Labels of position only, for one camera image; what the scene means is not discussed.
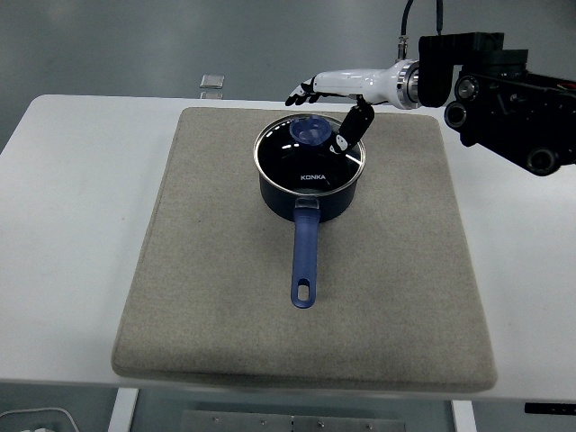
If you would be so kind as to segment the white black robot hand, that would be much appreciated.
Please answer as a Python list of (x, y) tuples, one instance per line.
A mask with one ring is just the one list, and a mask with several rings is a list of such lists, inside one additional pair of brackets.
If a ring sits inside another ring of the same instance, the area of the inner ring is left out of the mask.
[(347, 69), (318, 73), (301, 82), (285, 101), (287, 106), (313, 104), (321, 97), (340, 96), (356, 101), (338, 132), (328, 140), (328, 149), (343, 154), (363, 137), (374, 120), (374, 107), (390, 104), (398, 109), (419, 107), (419, 63), (399, 60), (387, 69)]

